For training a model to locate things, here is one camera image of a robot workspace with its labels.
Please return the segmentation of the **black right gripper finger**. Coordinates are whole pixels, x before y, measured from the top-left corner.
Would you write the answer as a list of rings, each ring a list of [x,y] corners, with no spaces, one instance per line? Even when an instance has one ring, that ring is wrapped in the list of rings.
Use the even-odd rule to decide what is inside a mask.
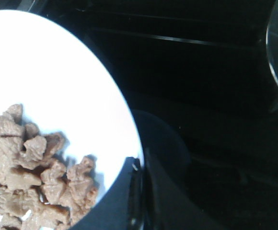
[[[111,188],[73,230],[142,230],[143,171],[138,158],[127,157]]]

